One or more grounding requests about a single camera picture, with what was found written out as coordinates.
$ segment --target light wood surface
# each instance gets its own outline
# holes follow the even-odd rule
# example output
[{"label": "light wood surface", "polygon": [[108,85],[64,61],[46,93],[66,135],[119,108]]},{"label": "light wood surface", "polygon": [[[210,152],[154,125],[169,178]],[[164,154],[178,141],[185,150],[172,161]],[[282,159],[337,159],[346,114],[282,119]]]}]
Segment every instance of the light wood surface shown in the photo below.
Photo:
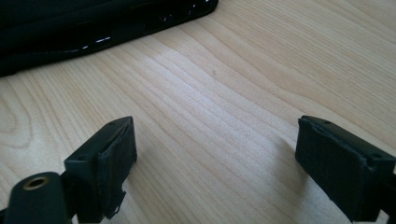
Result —
[{"label": "light wood surface", "polygon": [[395,12],[395,0],[220,0],[200,20],[2,77],[0,205],[133,116],[138,161],[103,223],[349,223],[295,161],[297,119],[396,156]]}]

